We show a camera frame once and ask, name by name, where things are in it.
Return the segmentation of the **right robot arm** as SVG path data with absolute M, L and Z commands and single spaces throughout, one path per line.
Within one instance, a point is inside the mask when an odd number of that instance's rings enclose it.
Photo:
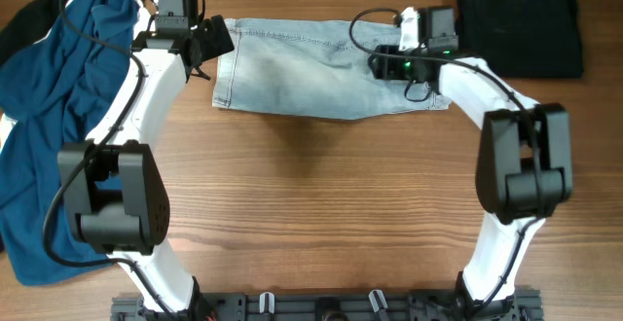
M 572 192 L 569 115 L 512 89 L 486 60 L 458 48 L 451 7 L 393 11 L 396 46 L 368 52 L 375 78 L 424 84 L 481 131 L 475 186 L 484 209 L 474 253 L 458 275 L 457 320 L 516 316 L 515 277 L 531 240 Z

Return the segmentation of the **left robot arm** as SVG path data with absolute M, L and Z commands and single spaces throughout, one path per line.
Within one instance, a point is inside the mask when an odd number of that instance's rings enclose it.
M 55 262 L 75 267 L 52 246 L 52 221 L 64 209 L 73 238 L 99 254 L 89 267 L 123 267 L 141 293 L 134 311 L 115 305 L 114 320 L 215 320 L 197 279 L 183 268 L 167 238 L 169 199 L 153 156 L 166 114 L 202 64 L 231 52 L 220 16 L 205 0 L 155 0 L 157 11 L 118 53 L 132 63 L 113 103 L 85 140 L 57 154 L 61 187 L 43 224 Z

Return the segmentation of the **light blue denim shorts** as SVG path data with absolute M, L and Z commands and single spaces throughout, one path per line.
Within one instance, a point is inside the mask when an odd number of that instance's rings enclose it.
M 425 84 L 374 78 L 357 45 L 395 44 L 399 31 L 389 24 L 361 21 L 353 37 L 343 20 L 229 18 L 226 25 L 235 48 L 218 59 L 215 107 L 352 121 L 451 104 Z

